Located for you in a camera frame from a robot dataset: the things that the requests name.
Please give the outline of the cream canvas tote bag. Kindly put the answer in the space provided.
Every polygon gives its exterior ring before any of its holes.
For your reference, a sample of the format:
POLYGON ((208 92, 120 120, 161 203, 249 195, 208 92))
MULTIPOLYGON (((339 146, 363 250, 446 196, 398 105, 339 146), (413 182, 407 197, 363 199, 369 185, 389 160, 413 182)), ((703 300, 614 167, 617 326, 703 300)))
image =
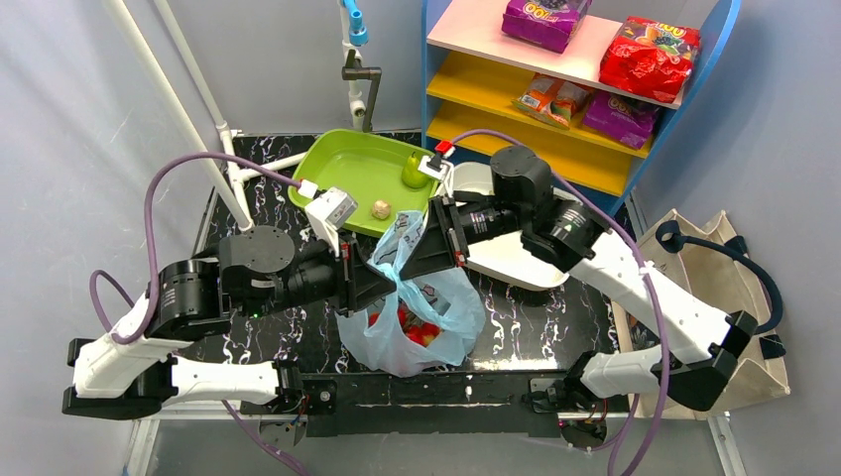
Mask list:
MULTIPOLYGON (((670 210, 658 224, 674 220, 679 231, 687 236, 711 241, 745 255, 747 245, 734 229, 725 211, 720 211, 706 224, 697 226, 670 210)), ((746 266, 721 253, 697 245, 687 244, 676 254, 670 254, 656 237, 652 226, 637 239, 643 256, 654 262, 661 272, 700 300, 732 312, 744 310, 760 324, 771 317, 770 293, 759 278, 746 266)), ((673 400, 664 406, 668 419, 704 420, 731 410, 785 397, 790 385, 783 356, 784 345, 776 331, 752 338, 739 358, 734 377, 710 412, 698 412, 673 400)))

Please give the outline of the light blue printed plastic bag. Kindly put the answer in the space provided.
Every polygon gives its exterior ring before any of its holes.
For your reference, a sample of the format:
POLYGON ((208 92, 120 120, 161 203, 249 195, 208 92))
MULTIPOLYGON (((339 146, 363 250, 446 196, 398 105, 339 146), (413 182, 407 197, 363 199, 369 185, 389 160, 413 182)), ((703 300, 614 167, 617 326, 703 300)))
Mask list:
POLYGON ((361 365, 407 378, 442 366, 459 366, 474 350, 486 314, 464 271, 452 268, 402 281, 399 271, 421 238, 423 214, 401 211, 378 241, 368 264, 394 281, 397 290, 347 317, 337 326, 341 344, 361 365), (394 312, 404 303, 443 332, 428 346, 398 329, 394 312))

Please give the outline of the purple snack bag top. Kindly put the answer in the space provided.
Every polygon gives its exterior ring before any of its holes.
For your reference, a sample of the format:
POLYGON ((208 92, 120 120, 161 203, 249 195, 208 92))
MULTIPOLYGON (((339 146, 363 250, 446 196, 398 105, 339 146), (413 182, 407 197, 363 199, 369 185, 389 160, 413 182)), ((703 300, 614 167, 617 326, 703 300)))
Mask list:
POLYGON ((501 30, 515 39, 562 54, 591 4, 591 0, 511 0, 503 13, 501 30))

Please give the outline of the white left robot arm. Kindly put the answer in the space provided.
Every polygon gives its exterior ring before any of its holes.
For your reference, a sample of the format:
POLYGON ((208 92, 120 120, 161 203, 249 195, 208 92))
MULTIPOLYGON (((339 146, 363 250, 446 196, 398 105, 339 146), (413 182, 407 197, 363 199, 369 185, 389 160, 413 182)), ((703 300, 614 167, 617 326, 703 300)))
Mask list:
POLYGON ((346 231, 305 249, 273 226, 223 238, 163 268, 110 332, 69 343, 73 380, 61 410, 128 420, 173 404, 239 400, 277 414, 302 414, 308 395, 295 362, 209 364, 186 359, 182 351, 228 333, 237 314, 258 316, 318 301, 350 314, 395 288, 365 262, 346 231))

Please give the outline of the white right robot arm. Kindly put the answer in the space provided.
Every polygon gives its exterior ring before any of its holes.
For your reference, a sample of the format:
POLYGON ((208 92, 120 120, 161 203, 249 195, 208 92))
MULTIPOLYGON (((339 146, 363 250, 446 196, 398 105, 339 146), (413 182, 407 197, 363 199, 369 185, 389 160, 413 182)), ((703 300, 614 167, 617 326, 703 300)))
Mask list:
POLYGON ((684 407, 711 410, 737 370, 756 319, 703 302, 646 263, 600 209, 557 196, 551 167, 530 149, 504 148, 490 167, 490 194, 457 192, 430 200, 401 280, 461 266, 470 245, 519 232, 532 256, 598 290, 660 341, 641 351, 582 354, 545 392, 548 400, 583 405, 662 391, 684 407))

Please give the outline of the red strawberry bunch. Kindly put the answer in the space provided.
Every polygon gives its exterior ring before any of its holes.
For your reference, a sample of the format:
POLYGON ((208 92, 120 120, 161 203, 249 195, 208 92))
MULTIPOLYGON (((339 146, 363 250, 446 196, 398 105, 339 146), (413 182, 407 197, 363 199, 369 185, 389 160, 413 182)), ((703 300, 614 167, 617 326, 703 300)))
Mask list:
POLYGON ((422 347, 428 347, 442 332, 443 329, 435 324, 424 321, 418 314, 409 309, 404 303, 398 305, 394 312, 398 329, 411 342, 422 347))

